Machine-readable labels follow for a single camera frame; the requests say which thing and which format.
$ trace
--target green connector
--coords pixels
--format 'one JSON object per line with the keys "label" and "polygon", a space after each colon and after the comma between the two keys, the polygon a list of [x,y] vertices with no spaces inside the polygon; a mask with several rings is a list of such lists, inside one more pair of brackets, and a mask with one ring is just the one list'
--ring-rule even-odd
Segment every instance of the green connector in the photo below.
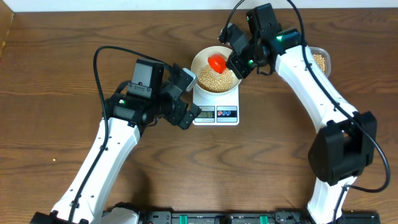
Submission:
{"label": "green connector", "polygon": [[268,224],[268,216],[265,216],[265,215],[260,216],[260,224]]}
{"label": "green connector", "polygon": [[188,215],[180,215],[180,224],[188,224]]}

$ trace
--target black mount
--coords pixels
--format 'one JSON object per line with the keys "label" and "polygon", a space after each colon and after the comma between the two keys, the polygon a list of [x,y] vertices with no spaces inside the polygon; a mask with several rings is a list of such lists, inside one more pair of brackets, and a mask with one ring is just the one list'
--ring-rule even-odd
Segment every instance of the black mount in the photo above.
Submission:
{"label": "black mount", "polygon": [[[377,121],[371,112],[355,112],[354,119],[373,139],[376,137]],[[341,179],[361,175],[372,164],[373,153],[373,143],[350,121],[329,121],[319,130],[308,160],[321,181],[335,185]]]}
{"label": "black mount", "polygon": [[[166,68],[170,78],[163,82]],[[159,118],[170,124],[188,129],[201,110],[195,104],[188,109],[188,103],[180,99],[194,78],[177,64],[169,67],[160,62],[138,59],[132,81],[122,82],[115,93],[105,101],[108,117],[129,121],[138,126],[142,135],[145,128]],[[121,92],[128,87],[127,93]]]}
{"label": "black mount", "polygon": [[[271,4],[255,7],[246,13],[251,38],[248,39],[235,24],[229,24],[218,37],[221,43],[231,44],[233,51],[226,66],[238,79],[246,78],[256,67],[257,73],[271,75],[275,71],[278,55],[285,50],[301,44],[301,35],[297,29],[282,31]],[[259,71],[259,67],[270,66],[270,72]]]}

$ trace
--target brown table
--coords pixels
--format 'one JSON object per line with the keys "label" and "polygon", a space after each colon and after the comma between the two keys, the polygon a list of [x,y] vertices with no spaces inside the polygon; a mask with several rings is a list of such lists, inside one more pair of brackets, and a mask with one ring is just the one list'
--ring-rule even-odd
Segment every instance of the brown table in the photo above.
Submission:
{"label": "brown table", "polygon": [[[245,11],[233,22],[248,29]],[[0,61],[0,222],[48,213],[74,179],[101,119],[92,59],[100,45],[127,47],[189,67],[217,36],[229,11],[18,13]],[[292,10],[277,10],[298,27]],[[307,40],[331,55],[331,82],[360,111],[371,110],[393,175],[381,194],[351,190],[346,210],[377,210],[397,223],[398,9],[302,10]],[[99,56],[106,96],[131,78],[136,57]],[[237,127],[182,131],[162,120],[124,163],[107,207],[120,201],[174,210],[304,208],[315,175],[307,152],[313,124],[277,75],[252,74],[240,89]],[[378,187],[375,154],[356,184]]]}

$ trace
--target small bowl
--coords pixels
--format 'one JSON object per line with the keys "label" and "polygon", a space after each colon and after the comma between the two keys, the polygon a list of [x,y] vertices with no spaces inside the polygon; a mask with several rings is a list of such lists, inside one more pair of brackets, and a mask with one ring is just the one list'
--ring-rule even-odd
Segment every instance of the small bowl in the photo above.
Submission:
{"label": "small bowl", "polygon": [[[209,64],[207,62],[208,57],[212,56],[213,54],[220,54],[224,57],[225,60],[227,60],[229,55],[231,54],[231,52],[232,52],[231,49],[229,49],[227,47],[222,47],[222,46],[214,46],[214,47],[208,47],[206,49],[203,49],[193,59],[192,64],[191,64],[191,71],[194,74],[198,75],[200,70]],[[236,75],[234,74],[231,88],[228,91],[225,91],[222,93],[213,93],[213,92],[204,90],[202,87],[199,86],[198,83],[195,85],[195,90],[203,96],[209,96],[209,95],[210,96],[225,96],[228,93],[231,93],[233,90],[235,90],[238,87],[239,83],[241,83],[241,80],[238,80],[238,78],[236,78]]]}
{"label": "small bowl", "polygon": [[312,54],[321,55],[325,59],[325,75],[329,77],[331,73],[331,62],[328,52],[319,47],[310,47],[310,49]]}

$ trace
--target digital kitchen scale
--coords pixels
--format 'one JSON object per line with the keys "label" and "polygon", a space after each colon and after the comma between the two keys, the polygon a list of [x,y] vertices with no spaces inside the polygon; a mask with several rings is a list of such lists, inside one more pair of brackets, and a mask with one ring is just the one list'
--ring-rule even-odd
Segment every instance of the digital kitchen scale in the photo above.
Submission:
{"label": "digital kitchen scale", "polygon": [[201,113],[193,123],[195,125],[238,125],[239,124],[239,88],[222,96],[213,96],[193,88],[193,103],[200,107]]}
{"label": "digital kitchen scale", "polygon": [[[191,71],[199,74],[200,70],[209,65],[212,55],[222,55],[226,60],[232,50],[227,47],[213,46],[203,49],[193,59]],[[239,124],[239,89],[241,80],[233,76],[231,88],[222,93],[212,93],[202,89],[198,84],[193,87],[193,103],[202,112],[193,121],[195,125],[238,125]]]}

